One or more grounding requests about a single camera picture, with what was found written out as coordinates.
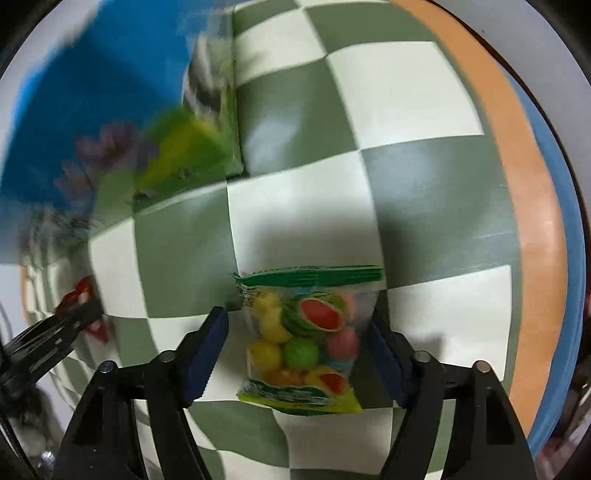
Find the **small red candy packet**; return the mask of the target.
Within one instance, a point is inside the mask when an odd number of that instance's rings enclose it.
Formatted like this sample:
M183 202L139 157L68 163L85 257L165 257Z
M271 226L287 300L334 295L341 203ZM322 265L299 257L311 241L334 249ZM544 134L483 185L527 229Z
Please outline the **small red candy packet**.
M103 344L110 341L112 326L105 319L101 300L90 276L79 280L74 289L64 295L54 313L58 318L65 319L76 334L87 333Z

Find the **fruit gummy candy packet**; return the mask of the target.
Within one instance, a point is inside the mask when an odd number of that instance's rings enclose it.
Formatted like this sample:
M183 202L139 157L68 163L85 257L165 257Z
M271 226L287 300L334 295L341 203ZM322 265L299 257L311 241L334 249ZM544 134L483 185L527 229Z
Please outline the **fruit gummy candy packet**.
M349 377L384 279L379 265L236 275L252 331L238 400L293 415L362 412Z

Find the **green white checkered mat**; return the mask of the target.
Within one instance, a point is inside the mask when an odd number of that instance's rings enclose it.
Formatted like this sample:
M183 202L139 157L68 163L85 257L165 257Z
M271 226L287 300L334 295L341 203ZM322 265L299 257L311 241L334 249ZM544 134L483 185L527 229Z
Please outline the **green white checkered mat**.
M235 274L377 264L389 325L441 361L488 361L533 449L567 305L558 198L529 106L489 53L426 1L247 1L232 14L242 174L84 236L27 238L28 313L80 277L115 339L50 374L75 406L101 360L173 348L228 308L228 343L187 411L216 479L374 479L403 412L363 357L349 415L238 401L249 329Z

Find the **cardboard milk box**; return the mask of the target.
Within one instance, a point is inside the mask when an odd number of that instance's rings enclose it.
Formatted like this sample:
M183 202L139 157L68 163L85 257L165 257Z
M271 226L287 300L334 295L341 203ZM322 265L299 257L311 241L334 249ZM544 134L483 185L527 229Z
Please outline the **cardboard milk box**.
M242 174L231 1L103 1L24 87L1 246L84 236Z

